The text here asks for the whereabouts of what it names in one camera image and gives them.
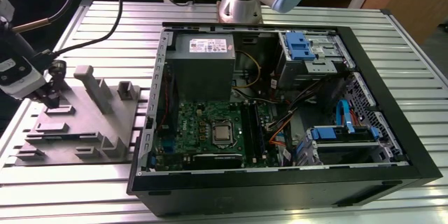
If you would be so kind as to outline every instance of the motherboard chip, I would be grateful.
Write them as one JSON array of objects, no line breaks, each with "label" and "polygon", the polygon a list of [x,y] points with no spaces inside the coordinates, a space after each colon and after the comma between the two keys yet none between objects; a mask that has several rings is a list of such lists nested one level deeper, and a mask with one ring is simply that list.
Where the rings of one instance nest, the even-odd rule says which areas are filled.
[{"label": "motherboard chip", "polygon": [[230,138],[230,128],[228,126],[214,127],[214,140],[228,140]]},{"label": "motherboard chip", "polygon": [[220,148],[225,148],[233,143],[233,128],[229,121],[213,122],[212,123],[213,139],[212,143]]}]

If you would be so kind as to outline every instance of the power supply label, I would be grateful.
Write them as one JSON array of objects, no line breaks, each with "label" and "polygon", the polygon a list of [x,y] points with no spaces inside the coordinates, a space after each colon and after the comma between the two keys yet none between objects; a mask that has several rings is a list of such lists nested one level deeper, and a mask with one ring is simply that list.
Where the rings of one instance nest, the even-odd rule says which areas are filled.
[{"label": "power supply label", "polygon": [[192,39],[189,52],[226,52],[225,39]]}]

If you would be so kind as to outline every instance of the red wire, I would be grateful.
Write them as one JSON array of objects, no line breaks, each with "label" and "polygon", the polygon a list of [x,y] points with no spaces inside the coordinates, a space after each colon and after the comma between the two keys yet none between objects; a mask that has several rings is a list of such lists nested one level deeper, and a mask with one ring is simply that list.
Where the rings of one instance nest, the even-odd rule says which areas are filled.
[{"label": "red wire", "polygon": [[162,119],[161,119],[160,125],[157,127],[157,131],[160,131],[161,125],[164,124],[165,119],[166,119],[166,115],[168,115],[168,81],[166,81],[166,75],[165,74],[162,75],[162,80],[165,81],[165,114],[162,115]]}]

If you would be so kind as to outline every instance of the blue plastic latch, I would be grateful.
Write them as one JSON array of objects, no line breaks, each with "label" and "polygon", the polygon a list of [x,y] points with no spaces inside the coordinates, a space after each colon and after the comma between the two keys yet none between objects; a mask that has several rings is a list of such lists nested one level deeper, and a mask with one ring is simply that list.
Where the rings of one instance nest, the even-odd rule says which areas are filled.
[{"label": "blue plastic latch", "polygon": [[309,41],[302,33],[286,33],[285,36],[292,60],[314,60],[316,55],[309,50]]},{"label": "blue plastic latch", "polygon": [[334,129],[330,127],[325,128],[314,128],[318,132],[318,136],[321,139],[334,139],[336,134],[334,134]]},{"label": "blue plastic latch", "polygon": [[380,133],[376,127],[370,127],[370,132],[373,135],[373,139],[377,140],[380,138]]},{"label": "blue plastic latch", "polygon": [[300,144],[298,144],[298,146],[297,146],[297,148],[296,148],[296,156],[298,156],[298,153],[300,153],[300,151],[302,149],[302,146],[304,146],[304,143],[301,141]]},{"label": "blue plastic latch", "polygon": [[[352,125],[352,117],[349,115],[349,105],[348,105],[348,101],[346,100],[340,100],[337,102],[337,106],[336,106],[336,124],[337,125],[345,125],[348,128],[348,133],[354,133],[354,128]],[[341,109],[344,112],[344,122],[341,119]]]},{"label": "blue plastic latch", "polygon": [[316,129],[310,130],[310,136],[313,137],[313,139],[318,139],[318,132],[316,131]]}]

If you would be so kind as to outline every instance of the sticker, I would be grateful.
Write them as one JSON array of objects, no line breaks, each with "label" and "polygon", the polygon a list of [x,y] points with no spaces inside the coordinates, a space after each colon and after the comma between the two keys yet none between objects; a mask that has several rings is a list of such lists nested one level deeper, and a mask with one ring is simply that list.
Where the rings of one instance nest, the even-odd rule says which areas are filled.
[{"label": "sticker", "polygon": [[270,88],[273,88],[273,89],[277,88],[277,80],[274,80],[274,79],[270,80]]},{"label": "sticker", "polygon": [[189,52],[226,52],[225,39],[192,39]]},{"label": "sticker", "polygon": [[282,150],[282,156],[290,161],[290,153],[286,151],[286,149]]},{"label": "sticker", "polygon": [[6,71],[16,65],[16,62],[12,59],[6,59],[4,62],[0,63],[0,72]]}]

